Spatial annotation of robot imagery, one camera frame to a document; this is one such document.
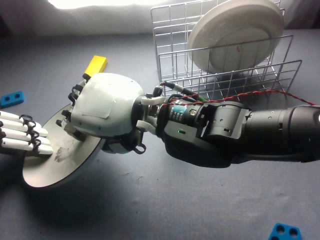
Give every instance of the blue building block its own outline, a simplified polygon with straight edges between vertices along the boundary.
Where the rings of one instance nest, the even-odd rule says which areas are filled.
[[[276,223],[268,240],[302,240],[302,236],[298,227]]]
[[[25,101],[25,95],[22,91],[7,94],[0,99],[0,108],[4,109],[10,106],[21,104]]]

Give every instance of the metal wire rack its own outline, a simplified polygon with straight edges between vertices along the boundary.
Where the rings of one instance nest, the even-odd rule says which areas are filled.
[[[201,0],[151,9],[159,81],[179,84],[210,100],[256,90],[279,89],[288,92],[302,63],[301,60],[286,61],[293,40],[292,35],[188,50],[188,38],[193,27],[209,10],[223,2],[225,1]],[[280,3],[280,0],[275,2],[278,7]],[[210,54],[214,51],[224,51],[224,59],[221,59],[224,69],[228,61],[226,53],[229,48],[237,46],[243,50],[249,45],[251,49],[255,49],[257,60],[260,46],[266,41],[270,46],[277,47],[258,65],[254,61],[252,68],[241,69],[240,57],[236,71],[212,73],[199,69],[193,61],[193,54],[206,51],[209,66]],[[165,96],[174,93],[177,92],[170,88],[163,91]]]

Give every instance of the yellow sponge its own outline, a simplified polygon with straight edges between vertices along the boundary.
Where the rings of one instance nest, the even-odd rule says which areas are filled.
[[[102,73],[105,70],[107,63],[108,59],[106,57],[96,55],[93,56],[82,77],[85,80],[89,80],[94,74]]]

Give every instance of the tabletop surface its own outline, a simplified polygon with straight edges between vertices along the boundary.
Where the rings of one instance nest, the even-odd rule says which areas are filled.
[[[320,29],[290,30],[288,60],[303,63],[290,89],[320,103]],[[93,55],[105,72],[137,81],[146,93],[158,83],[151,35],[72,36],[0,40],[0,96],[22,90],[25,102],[5,109],[44,124],[69,103]],[[301,102],[284,96],[254,109]],[[0,155],[1,240],[266,240],[275,223],[320,236],[320,161],[249,161],[203,168],[166,153],[145,134],[143,155],[100,152],[76,178],[50,190],[28,188],[22,161]]]

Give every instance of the red wire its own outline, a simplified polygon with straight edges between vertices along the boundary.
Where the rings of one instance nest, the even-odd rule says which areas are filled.
[[[242,96],[252,96],[252,95],[257,95],[257,94],[265,94],[265,93],[276,93],[276,94],[283,94],[283,95],[287,95],[287,96],[290,96],[290,97],[293,97],[295,99],[298,99],[300,100],[301,102],[304,102],[306,104],[309,104],[309,105],[316,105],[315,103],[311,102],[311,101],[307,101],[307,100],[304,100],[303,98],[301,97],[298,97],[296,95],[292,95],[291,93],[288,93],[288,92],[285,92],[285,91],[279,91],[279,90],[273,90],[273,89],[269,89],[269,90],[265,90],[265,91],[251,91],[251,92],[246,92],[246,93],[239,93],[237,95],[234,95],[234,96],[228,96],[228,97],[225,97],[221,100],[209,100],[209,101],[196,101],[196,102],[193,102],[193,103],[181,103],[179,105],[203,105],[205,103],[221,103],[223,101],[229,101],[229,100],[234,100],[236,97],[242,97]],[[187,99],[187,98],[195,98],[197,97],[198,94],[194,94],[194,95],[190,95],[190,96],[183,96],[183,97],[174,97],[170,100],[170,105],[176,105],[175,103],[173,103],[173,101],[176,101],[176,100],[179,100],[179,99]]]

